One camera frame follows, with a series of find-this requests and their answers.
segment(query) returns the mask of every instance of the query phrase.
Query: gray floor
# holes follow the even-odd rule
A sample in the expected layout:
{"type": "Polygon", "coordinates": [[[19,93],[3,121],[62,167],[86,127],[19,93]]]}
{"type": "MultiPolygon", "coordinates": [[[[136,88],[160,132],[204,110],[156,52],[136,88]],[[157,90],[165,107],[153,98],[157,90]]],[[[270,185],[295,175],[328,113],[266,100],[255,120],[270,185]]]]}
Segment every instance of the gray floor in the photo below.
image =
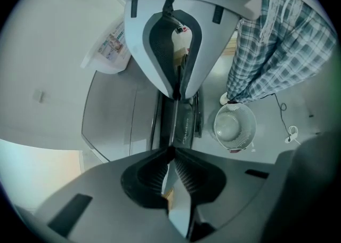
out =
{"type": "MultiPolygon", "coordinates": [[[[214,118],[221,107],[220,96],[226,92],[226,79],[232,65],[232,56],[219,58],[209,76],[203,84],[204,90],[204,130],[202,138],[194,138],[192,148],[201,152],[216,156],[233,158],[238,160],[255,161],[262,163],[274,163],[280,152],[295,149],[298,144],[292,142],[286,144],[288,136],[280,118],[280,110],[274,96],[248,103],[257,120],[257,133],[254,139],[254,149],[248,147],[238,153],[229,153],[217,141],[213,133],[214,118]]],[[[304,140],[315,136],[314,129],[309,118],[309,112],[299,89],[288,88],[277,93],[280,103],[285,102],[287,110],[283,112],[283,119],[287,128],[295,125],[299,129],[297,140],[304,140]]]]}

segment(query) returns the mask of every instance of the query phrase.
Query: plaid shirt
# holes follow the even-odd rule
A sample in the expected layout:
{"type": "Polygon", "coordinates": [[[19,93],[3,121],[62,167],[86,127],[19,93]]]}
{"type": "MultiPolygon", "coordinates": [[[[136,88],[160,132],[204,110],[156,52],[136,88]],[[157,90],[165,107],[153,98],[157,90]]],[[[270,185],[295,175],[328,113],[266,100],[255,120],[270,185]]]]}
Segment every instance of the plaid shirt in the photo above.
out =
{"type": "Polygon", "coordinates": [[[262,0],[261,16],[238,24],[228,98],[250,102],[315,75],[336,40],[327,23],[301,0],[262,0]]]}

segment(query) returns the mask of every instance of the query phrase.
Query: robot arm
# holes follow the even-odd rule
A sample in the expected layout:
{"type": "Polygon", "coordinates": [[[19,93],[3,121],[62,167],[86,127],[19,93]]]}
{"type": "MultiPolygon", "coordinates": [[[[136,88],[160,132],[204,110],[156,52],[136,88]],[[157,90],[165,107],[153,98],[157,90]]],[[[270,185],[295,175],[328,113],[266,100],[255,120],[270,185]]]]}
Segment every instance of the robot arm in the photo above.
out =
{"type": "Polygon", "coordinates": [[[169,98],[195,95],[229,42],[240,17],[257,19],[261,0],[126,0],[126,43],[150,81],[169,98]],[[192,31],[180,83],[173,66],[172,33],[192,31]]]}

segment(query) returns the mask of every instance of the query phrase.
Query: black slot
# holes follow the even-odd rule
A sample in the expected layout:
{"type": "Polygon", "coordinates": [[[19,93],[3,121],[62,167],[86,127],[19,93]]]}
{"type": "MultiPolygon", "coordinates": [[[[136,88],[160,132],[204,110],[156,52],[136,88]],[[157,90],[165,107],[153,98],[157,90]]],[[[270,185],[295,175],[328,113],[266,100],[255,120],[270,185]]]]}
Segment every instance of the black slot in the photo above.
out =
{"type": "Polygon", "coordinates": [[[137,17],[137,0],[132,0],[131,18],[137,17]]]}
{"type": "Polygon", "coordinates": [[[224,8],[216,5],[214,9],[212,22],[216,24],[220,24],[220,22],[222,21],[223,12],[224,12],[224,8]]]}
{"type": "Polygon", "coordinates": [[[48,226],[63,237],[67,237],[81,215],[88,207],[92,197],[77,194],[54,217],[48,226]]]}
{"type": "Polygon", "coordinates": [[[248,174],[248,175],[251,175],[251,176],[255,176],[255,177],[260,177],[262,179],[267,179],[267,177],[269,176],[269,174],[266,173],[266,172],[262,172],[262,171],[258,171],[258,170],[253,170],[253,169],[246,170],[245,174],[248,174]]]}

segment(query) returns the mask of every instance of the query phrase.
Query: power plug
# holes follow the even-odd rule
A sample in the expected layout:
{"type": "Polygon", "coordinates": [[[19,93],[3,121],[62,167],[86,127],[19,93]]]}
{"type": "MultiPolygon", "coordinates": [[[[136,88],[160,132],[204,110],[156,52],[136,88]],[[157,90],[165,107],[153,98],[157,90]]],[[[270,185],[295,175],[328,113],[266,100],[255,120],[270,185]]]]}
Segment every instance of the power plug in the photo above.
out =
{"type": "Polygon", "coordinates": [[[293,140],[295,140],[297,138],[297,133],[295,132],[294,134],[291,134],[290,137],[287,137],[284,141],[285,143],[291,143],[293,140]]]}

